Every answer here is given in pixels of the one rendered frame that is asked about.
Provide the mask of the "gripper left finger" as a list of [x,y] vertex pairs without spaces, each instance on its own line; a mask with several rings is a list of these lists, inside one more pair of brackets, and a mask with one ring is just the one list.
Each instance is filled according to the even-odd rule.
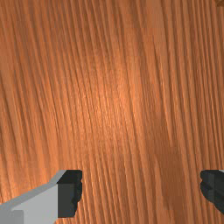
[[54,224],[73,218],[82,195],[82,170],[60,170],[50,181],[0,205],[0,224]]

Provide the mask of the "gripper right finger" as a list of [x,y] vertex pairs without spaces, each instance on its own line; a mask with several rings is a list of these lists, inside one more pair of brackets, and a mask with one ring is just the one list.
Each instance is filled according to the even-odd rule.
[[204,170],[200,178],[203,196],[224,214],[224,170]]

